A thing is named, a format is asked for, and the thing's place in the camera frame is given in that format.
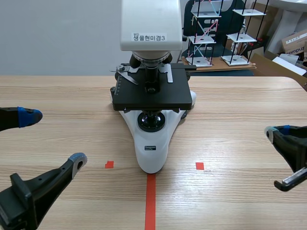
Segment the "black stage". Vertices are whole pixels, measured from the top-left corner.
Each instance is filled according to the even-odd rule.
[[[173,83],[167,82],[167,74],[160,73],[160,92],[149,94],[145,90],[145,69],[137,73],[128,73],[139,85],[135,85],[122,76],[118,78],[113,95],[113,108],[116,111],[130,110],[190,110],[192,97],[186,70],[195,70],[195,66],[172,64]]]

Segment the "gray wall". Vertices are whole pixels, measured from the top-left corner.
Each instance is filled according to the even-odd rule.
[[[120,0],[0,0],[0,75],[110,75],[119,34]]]

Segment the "red tape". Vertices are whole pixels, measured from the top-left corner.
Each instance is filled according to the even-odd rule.
[[[155,174],[147,175],[145,230],[155,230]]]
[[[107,161],[105,164],[105,169],[113,169],[114,168],[114,161]]]
[[[202,162],[196,162],[196,170],[205,170]]]

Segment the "white microscope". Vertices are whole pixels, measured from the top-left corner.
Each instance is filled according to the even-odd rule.
[[[170,64],[170,51],[182,49],[179,0],[121,3],[120,47],[132,56],[114,71],[111,102],[131,131],[139,166],[156,173],[165,164],[176,127],[195,104],[187,71],[196,67]]]

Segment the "wooden table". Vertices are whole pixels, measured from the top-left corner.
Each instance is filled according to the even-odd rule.
[[[88,163],[41,230],[143,230],[146,174],[130,131],[109,101],[114,77],[0,77],[0,106],[37,108],[43,120],[0,133],[0,190],[75,152]],[[158,230],[307,229],[307,183],[288,193],[273,181],[292,172],[266,126],[307,125],[307,93],[278,77],[193,77],[194,109],[176,130],[156,175]],[[114,169],[104,169],[114,161]],[[203,162],[204,171],[195,163]]]

